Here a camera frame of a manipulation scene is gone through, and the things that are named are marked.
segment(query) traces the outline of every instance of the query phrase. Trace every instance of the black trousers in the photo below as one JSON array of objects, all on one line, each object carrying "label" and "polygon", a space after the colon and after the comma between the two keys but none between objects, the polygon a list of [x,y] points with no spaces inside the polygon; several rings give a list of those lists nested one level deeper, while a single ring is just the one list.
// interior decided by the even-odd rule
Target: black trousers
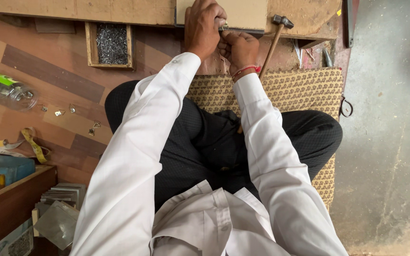
[{"label": "black trousers", "polygon": [[[119,85],[106,98],[105,112],[113,133],[122,122],[137,82]],[[312,180],[338,149],[343,137],[341,126],[328,114],[314,110],[282,113],[282,119],[282,127],[300,161],[308,166]],[[230,193],[246,187],[260,200],[249,177],[244,135],[236,132],[239,125],[240,119],[232,111],[210,114],[183,99],[181,113],[161,153],[162,171],[155,176],[156,211],[172,196],[204,179],[212,189],[222,187]]]}]

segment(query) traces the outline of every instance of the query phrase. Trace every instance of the shirt cuff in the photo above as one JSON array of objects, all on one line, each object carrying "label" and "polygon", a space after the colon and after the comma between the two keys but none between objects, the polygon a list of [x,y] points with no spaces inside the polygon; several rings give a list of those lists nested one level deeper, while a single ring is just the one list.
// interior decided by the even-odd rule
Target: shirt cuff
[{"label": "shirt cuff", "polygon": [[268,99],[257,73],[247,74],[238,79],[233,86],[233,90],[240,107],[249,105],[258,100]]},{"label": "shirt cuff", "polygon": [[174,69],[181,72],[189,82],[191,82],[201,63],[199,56],[191,52],[184,52],[174,57],[165,66],[168,67],[168,69]]}]

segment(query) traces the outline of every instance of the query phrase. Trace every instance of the white shirt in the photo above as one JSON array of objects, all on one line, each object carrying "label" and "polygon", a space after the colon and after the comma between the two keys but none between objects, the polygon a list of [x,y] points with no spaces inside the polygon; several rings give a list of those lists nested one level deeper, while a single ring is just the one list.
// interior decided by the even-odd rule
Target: white shirt
[{"label": "white shirt", "polygon": [[183,53],[136,85],[89,183],[71,256],[347,255],[255,73],[233,90],[263,204],[247,189],[212,191],[205,180],[154,214],[161,151],[199,66]]}]

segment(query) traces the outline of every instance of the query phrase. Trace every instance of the concrete floor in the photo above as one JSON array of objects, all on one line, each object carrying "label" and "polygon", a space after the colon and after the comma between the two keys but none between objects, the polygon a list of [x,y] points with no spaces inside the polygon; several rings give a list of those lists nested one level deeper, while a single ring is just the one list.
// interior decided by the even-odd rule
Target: concrete floor
[{"label": "concrete floor", "polygon": [[350,254],[410,256],[410,1],[361,0],[331,216]]}]

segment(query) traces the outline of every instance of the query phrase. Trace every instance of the person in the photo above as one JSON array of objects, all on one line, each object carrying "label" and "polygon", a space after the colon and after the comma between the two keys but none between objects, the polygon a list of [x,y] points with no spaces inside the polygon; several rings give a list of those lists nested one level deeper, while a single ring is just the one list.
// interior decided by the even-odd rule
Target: person
[{"label": "person", "polygon": [[[347,255],[311,186],[341,142],[338,122],[274,108],[255,69],[244,69],[256,61],[257,39],[220,36],[226,18],[214,0],[196,0],[185,15],[186,52],[108,95],[114,135],[89,183],[70,255]],[[185,98],[216,47],[238,73],[241,119]]]}]

